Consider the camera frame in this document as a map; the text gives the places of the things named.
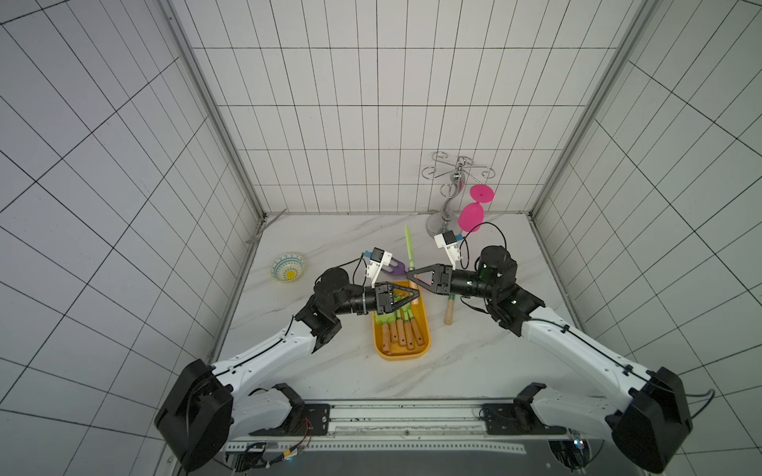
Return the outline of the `dark green small rake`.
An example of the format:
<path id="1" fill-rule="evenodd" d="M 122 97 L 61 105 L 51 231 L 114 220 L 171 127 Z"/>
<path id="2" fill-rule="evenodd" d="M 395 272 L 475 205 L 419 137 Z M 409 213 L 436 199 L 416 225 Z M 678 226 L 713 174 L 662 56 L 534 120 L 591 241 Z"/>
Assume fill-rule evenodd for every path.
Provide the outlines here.
<path id="1" fill-rule="evenodd" d="M 446 314 L 444 315 L 444 324 L 452 325 L 454 323 L 454 305 L 456 304 L 456 296 L 451 294 L 448 296 L 448 303 L 446 304 Z"/>

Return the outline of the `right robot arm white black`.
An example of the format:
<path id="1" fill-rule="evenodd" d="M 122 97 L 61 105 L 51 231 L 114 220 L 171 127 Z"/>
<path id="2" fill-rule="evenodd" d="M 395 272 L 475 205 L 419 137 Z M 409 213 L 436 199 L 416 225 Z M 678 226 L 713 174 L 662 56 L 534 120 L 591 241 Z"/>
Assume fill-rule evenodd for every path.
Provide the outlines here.
<path id="1" fill-rule="evenodd" d="M 633 362 L 571 326 L 518 285 L 517 268 L 505 247 L 488 246 L 475 271 L 435 264 L 407 277 L 433 294 L 484 299 L 500 327 L 555 355 L 597 389 L 590 397 L 531 384 L 521 396 L 538 422 L 610 441 L 641 469 L 664 472 L 694 428 L 682 379 Z"/>

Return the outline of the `purple fork pink handle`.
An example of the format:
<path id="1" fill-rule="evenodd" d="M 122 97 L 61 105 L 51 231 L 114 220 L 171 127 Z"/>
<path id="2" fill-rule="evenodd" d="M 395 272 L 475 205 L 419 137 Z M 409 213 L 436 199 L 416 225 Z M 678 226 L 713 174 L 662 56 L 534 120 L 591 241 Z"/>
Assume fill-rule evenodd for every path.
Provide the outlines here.
<path id="1" fill-rule="evenodd" d="M 402 277 L 407 273 L 407 267 L 403 262 L 394 261 L 388 266 L 385 266 L 382 271 L 390 276 Z"/>

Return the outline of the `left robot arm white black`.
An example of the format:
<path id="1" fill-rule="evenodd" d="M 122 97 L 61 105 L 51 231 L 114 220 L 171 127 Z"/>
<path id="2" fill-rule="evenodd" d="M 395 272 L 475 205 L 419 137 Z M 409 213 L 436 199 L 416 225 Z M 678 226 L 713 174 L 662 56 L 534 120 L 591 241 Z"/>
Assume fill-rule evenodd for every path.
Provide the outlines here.
<path id="1" fill-rule="evenodd" d="M 303 400 L 291 387 L 265 383 L 281 369 L 327 345 L 341 315 L 387 315 L 418 299 L 418 290 L 393 283 L 362 287 L 343 268 L 325 271 L 307 303 L 269 339 L 230 359 L 192 361 L 155 418 L 156 429 L 186 472 L 206 465 L 227 444 L 259 430 L 293 428 Z"/>

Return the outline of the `green rake wooden handle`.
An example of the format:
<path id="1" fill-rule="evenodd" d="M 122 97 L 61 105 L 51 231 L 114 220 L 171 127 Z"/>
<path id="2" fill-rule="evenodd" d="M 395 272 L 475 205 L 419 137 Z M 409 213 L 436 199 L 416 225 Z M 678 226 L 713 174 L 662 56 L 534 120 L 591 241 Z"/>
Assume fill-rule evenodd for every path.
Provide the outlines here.
<path id="1" fill-rule="evenodd" d="M 416 338 L 417 345 L 423 346 L 425 343 L 425 339 L 424 339 L 421 327 L 416 319 L 416 315 L 413 313 L 413 311 L 410 311 L 409 315 L 410 315 L 412 331 L 414 333 L 414 337 Z"/>
<path id="2" fill-rule="evenodd" d="M 410 313 L 404 309 L 403 311 L 404 331 L 406 336 L 407 348 L 409 350 L 415 349 L 415 335 L 412 329 Z"/>
<path id="3" fill-rule="evenodd" d="M 399 341 L 398 341 L 398 343 L 399 343 L 399 345 L 401 347 L 406 347 L 407 346 L 407 337 L 406 337 L 406 332 L 405 332 L 405 327 L 404 327 L 404 319 L 403 319 L 402 311 L 400 311 L 400 309 L 398 309 L 398 311 L 396 311 L 396 319 L 397 319 L 397 330 L 398 330 L 398 333 L 399 333 Z"/>

